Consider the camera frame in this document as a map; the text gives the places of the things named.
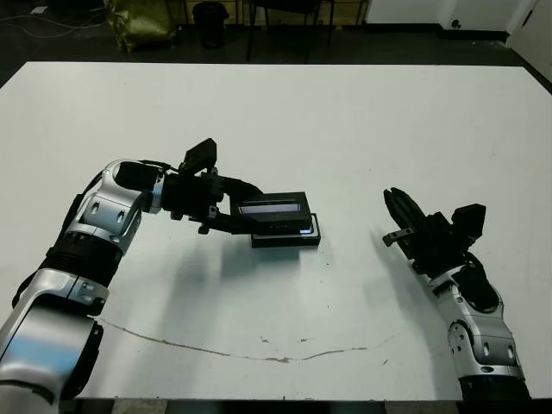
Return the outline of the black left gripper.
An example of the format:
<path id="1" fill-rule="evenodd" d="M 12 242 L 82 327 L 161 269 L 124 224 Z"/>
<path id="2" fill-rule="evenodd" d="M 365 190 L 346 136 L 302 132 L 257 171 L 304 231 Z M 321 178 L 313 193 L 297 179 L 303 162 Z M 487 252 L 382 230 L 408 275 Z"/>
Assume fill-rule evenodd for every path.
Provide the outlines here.
<path id="1" fill-rule="evenodd" d="M 202 172 L 196 176 L 184 172 L 167 173 L 161 191 L 161 209 L 168 211 L 172 220 L 188 216 L 200 224 L 198 232 L 207 235 L 211 230 L 231 235 L 251 235 L 255 220 L 246 216 L 231 216 L 219 212 L 217 205 L 224 194 L 232 202 L 241 202 L 262 194 L 256 185 L 240 179 Z"/>

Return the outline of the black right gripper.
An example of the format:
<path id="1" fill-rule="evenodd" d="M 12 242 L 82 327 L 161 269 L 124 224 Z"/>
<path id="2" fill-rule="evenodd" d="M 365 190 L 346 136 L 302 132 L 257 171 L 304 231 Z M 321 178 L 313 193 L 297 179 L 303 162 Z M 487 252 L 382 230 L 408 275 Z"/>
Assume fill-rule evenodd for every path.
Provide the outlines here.
<path id="1" fill-rule="evenodd" d="M 387 247 L 397 243 L 416 274 L 440 276 L 465 265 L 467 260 L 452 224 L 441 212 L 426 216 L 405 192 L 392 187 L 383 191 L 386 208 L 399 226 L 383 236 Z"/>

